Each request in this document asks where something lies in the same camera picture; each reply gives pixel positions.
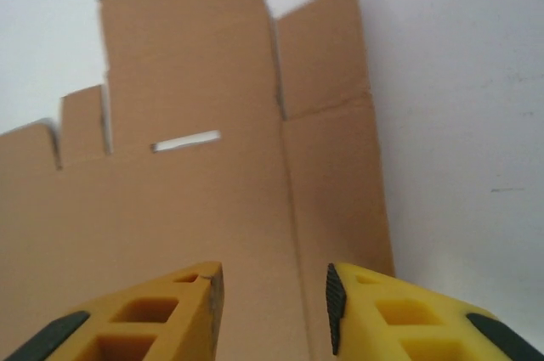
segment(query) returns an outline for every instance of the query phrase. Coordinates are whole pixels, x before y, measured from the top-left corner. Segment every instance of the black rubber grip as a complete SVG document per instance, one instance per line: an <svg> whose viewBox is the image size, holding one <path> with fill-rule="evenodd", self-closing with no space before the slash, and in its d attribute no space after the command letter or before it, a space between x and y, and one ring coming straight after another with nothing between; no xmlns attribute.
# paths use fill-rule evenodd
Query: black rubber grip
<svg viewBox="0 0 544 361"><path fill-rule="evenodd" d="M38 331L5 361L43 361L72 335L90 314L75 312L56 319Z"/></svg>
<svg viewBox="0 0 544 361"><path fill-rule="evenodd" d="M544 355L499 320L469 313L467 319L512 361L544 361Z"/></svg>
<svg viewBox="0 0 544 361"><path fill-rule="evenodd" d="M346 310L346 290L332 263L326 272L326 311L329 314L331 328L332 353L338 355L340 347L340 319Z"/></svg>

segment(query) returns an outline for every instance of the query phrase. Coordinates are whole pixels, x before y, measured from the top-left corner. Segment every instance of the brown cardboard sheet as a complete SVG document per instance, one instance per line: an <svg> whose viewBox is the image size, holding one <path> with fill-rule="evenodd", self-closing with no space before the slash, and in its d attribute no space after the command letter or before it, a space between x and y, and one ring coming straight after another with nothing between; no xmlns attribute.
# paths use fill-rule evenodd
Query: brown cardboard sheet
<svg viewBox="0 0 544 361"><path fill-rule="evenodd" d="M0 356L80 302L219 260L219 361L329 359L326 264L393 272L357 0L286 16L277 50L264 0L100 4L113 153L101 87L63 99L58 150L43 124L0 137Z"/></svg>

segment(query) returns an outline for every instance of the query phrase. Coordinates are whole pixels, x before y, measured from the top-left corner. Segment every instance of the cardboard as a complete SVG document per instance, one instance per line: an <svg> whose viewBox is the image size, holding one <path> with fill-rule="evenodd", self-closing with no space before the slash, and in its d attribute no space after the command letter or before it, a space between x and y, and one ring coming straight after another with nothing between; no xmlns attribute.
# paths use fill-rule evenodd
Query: cardboard
<svg viewBox="0 0 544 361"><path fill-rule="evenodd" d="M219 361L330 359L326 264L393 272L357 0L279 20L278 48L263 0L100 7L113 153L100 87L63 99L58 148L40 123L0 137L0 356L80 302L219 260Z"/></svg>

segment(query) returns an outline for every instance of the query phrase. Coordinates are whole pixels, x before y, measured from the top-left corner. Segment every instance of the white wall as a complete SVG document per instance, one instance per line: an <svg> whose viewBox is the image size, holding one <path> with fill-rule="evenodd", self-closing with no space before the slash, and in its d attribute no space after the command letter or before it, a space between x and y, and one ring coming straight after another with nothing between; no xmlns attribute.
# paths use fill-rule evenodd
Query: white wall
<svg viewBox="0 0 544 361"><path fill-rule="evenodd" d="M544 0L361 3L399 276L544 350ZM94 0L0 8L0 132L103 81Z"/></svg>

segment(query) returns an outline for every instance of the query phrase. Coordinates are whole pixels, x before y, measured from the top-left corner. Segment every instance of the yellow tool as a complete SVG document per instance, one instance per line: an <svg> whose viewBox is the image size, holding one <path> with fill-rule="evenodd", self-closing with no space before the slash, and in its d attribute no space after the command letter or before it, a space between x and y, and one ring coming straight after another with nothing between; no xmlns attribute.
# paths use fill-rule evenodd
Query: yellow tool
<svg viewBox="0 0 544 361"><path fill-rule="evenodd" d="M56 319L7 361L212 361L223 272L207 262ZM349 264L330 264L326 306L340 361L543 361L482 308Z"/></svg>

